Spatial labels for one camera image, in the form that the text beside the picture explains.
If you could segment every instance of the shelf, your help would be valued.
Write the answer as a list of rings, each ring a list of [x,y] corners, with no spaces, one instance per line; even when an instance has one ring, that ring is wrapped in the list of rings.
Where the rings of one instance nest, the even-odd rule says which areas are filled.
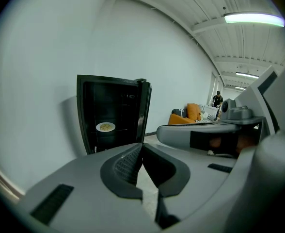
[[[102,131],[98,131],[98,130],[96,130],[96,131],[90,131],[89,133],[105,133],[105,134],[107,134],[107,133],[120,132],[120,131],[126,131],[126,130],[128,130],[128,129],[123,129],[123,130],[112,130],[112,131],[108,131],[108,132],[102,132]]]
[[[115,106],[133,106],[136,104],[117,104],[117,103],[93,103],[96,106],[104,106],[104,105],[115,105]]]

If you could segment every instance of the fluorescent light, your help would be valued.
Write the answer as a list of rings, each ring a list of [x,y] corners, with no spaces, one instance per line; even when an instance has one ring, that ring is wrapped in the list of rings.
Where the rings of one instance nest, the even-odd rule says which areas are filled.
[[[236,72],[236,75],[255,78],[255,79],[259,78],[259,76],[257,76],[257,75],[252,75],[252,74],[243,73],[243,72]]]
[[[242,88],[242,87],[238,87],[238,86],[235,86],[236,89],[240,89],[240,90],[246,90],[245,88]]]
[[[279,27],[285,26],[285,20],[283,18],[260,13],[227,14],[224,15],[224,19],[226,23],[256,22],[271,24]]]

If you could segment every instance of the orange sofa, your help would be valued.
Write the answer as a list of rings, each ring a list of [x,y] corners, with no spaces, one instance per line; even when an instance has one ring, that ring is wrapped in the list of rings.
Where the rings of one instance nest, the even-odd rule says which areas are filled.
[[[200,107],[197,104],[188,103],[187,109],[173,109],[168,125],[196,123],[196,120],[201,120]]]

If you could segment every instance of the person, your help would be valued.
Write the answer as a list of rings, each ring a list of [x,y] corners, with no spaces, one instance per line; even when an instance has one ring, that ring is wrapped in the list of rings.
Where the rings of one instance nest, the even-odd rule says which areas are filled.
[[[212,98],[213,107],[220,108],[223,102],[223,97],[220,95],[220,91]]]

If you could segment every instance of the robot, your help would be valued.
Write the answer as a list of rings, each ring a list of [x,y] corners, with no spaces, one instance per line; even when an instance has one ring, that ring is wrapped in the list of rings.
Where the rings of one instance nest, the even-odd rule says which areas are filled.
[[[38,232],[246,232],[285,189],[281,104],[285,70],[278,77],[270,67],[223,102],[219,122],[160,126],[161,145],[133,143],[66,164],[21,199],[20,218]],[[243,133],[255,146],[237,154]],[[136,187],[142,164],[159,191],[154,221]]]

